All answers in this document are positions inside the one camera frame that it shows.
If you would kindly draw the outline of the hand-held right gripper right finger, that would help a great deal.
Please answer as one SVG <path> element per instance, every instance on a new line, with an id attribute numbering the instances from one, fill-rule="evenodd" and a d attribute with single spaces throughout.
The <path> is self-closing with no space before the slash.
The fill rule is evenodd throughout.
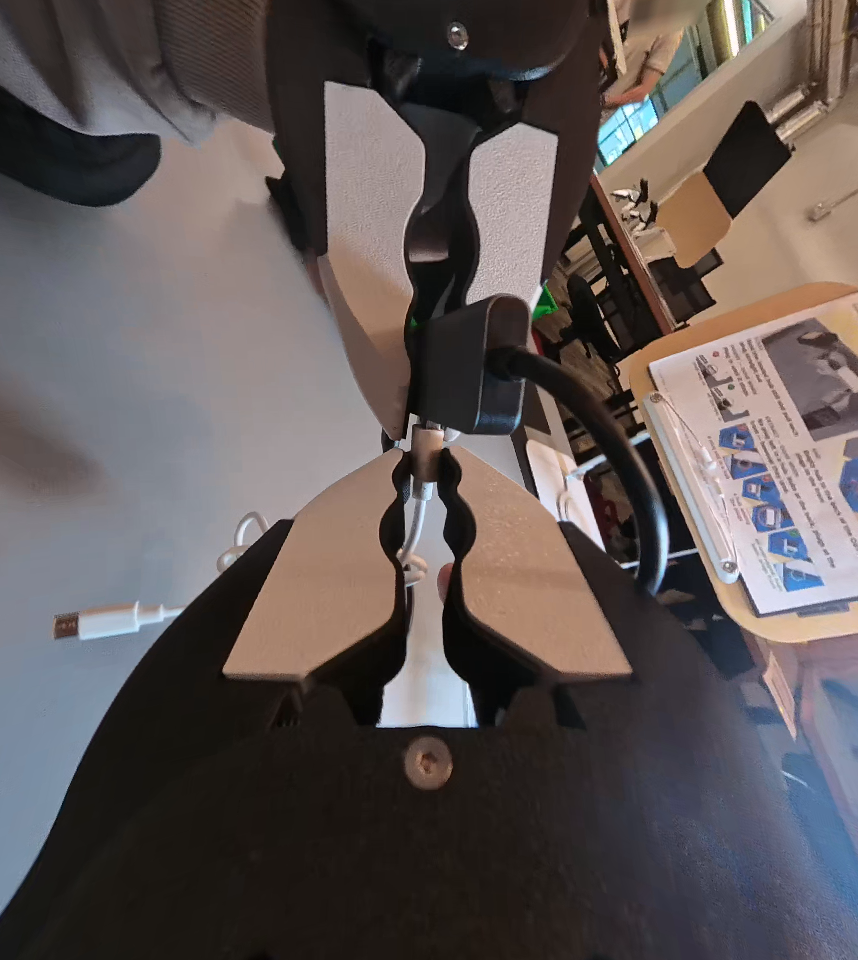
<path id="1" fill-rule="evenodd" d="M 624 680 L 631 666 L 559 522 L 475 454 L 439 456 L 444 538 L 454 560 L 443 649 L 469 687 L 476 720 L 495 726 L 519 690 Z"/>

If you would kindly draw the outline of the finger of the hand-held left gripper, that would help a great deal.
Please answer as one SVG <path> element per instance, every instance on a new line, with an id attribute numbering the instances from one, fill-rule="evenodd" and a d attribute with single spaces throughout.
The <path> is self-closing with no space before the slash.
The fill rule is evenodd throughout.
<path id="1" fill-rule="evenodd" d="M 556 146 L 555 134 L 517 123 L 472 151 L 467 196 L 479 253 L 468 305 L 497 295 L 536 305 L 544 284 Z"/>
<path id="2" fill-rule="evenodd" d="M 404 437 L 414 298 L 406 232 L 425 179 L 418 134 L 374 90 L 323 87 L 327 250 L 319 275 L 353 376 L 388 438 Z"/>

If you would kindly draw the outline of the black textured wrist rest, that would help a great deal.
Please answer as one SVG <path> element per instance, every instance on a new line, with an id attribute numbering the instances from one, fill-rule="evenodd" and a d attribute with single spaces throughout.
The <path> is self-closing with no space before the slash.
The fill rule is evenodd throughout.
<path id="1" fill-rule="evenodd" d="M 60 125 L 0 86 L 0 174 L 71 205 L 113 207 L 155 174 L 154 134 L 89 135 Z"/>

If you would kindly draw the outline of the person's left forearm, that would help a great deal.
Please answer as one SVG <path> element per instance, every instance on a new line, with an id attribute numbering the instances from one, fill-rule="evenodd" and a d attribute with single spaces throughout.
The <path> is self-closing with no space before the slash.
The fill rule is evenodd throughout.
<path id="1" fill-rule="evenodd" d="M 0 1 L 0 88 L 92 136 L 274 131 L 266 1 Z"/>

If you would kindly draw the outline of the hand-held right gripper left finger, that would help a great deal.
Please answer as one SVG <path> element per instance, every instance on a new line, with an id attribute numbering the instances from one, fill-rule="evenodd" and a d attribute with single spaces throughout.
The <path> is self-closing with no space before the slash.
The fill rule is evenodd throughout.
<path id="1" fill-rule="evenodd" d="M 319 493 L 288 534 L 222 667 L 230 681 L 339 690 L 377 724 L 406 658 L 409 456 L 385 452 Z"/>

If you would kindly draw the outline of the black office chair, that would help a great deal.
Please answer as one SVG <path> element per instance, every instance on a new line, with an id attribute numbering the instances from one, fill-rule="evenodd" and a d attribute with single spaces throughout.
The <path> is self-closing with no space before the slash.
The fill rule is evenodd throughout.
<path id="1" fill-rule="evenodd" d="M 569 340 L 578 340 L 610 366 L 622 361 L 624 352 L 610 333 L 603 311 L 591 284 L 581 275 L 572 273 L 566 281 L 571 323 L 565 333 Z"/>

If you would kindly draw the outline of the grey slim usb hub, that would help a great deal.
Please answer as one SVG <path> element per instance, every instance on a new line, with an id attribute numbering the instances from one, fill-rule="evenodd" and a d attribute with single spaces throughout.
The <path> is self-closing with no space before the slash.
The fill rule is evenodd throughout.
<path id="1" fill-rule="evenodd" d="M 524 384 L 560 402 L 613 466 L 635 517 L 637 582 L 658 594 L 670 545 L 660 492 L 614 415 L 579 378 L 528 350 L 531 315 L 518 297 L 494 295 L 431 318 L 414 332 L 417 416 L 462 434 L 505 436 L 520 424 Z"/>

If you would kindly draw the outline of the clipboard with instruction sheet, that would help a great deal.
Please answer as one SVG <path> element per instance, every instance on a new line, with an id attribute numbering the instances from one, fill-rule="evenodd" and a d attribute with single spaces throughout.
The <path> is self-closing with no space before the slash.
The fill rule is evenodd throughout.
<path id="1" fill-rule="evenodd" d="M 858 292 L 653 359 L 644 408 L 759 618 L 858 601 Z"/>

